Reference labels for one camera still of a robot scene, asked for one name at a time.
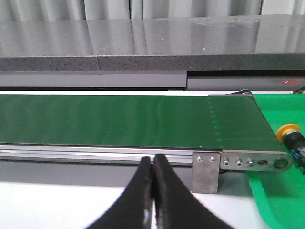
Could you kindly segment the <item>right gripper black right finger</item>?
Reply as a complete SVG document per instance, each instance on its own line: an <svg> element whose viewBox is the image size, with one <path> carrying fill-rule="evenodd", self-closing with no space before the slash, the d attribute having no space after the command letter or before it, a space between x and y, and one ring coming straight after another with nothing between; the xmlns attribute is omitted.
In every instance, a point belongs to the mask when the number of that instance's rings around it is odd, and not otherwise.
<svg viewBox="0 0 305 229"><path fill-rule="evenodd" d="M163 154L154 157L152 193L159 229L231 228L192 195Z"/></svg>

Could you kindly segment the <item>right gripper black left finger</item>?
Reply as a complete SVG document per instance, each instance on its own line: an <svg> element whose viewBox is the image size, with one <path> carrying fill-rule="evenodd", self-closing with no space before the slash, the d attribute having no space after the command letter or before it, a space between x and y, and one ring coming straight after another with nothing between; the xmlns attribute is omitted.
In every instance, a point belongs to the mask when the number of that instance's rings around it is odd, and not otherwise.
<svg viewBox="0 0 305 229"><path fill-rule="evenodd" d="M143 157L120 197L88 228L150 229L153 213L151 171L151 159Z"/></svg>

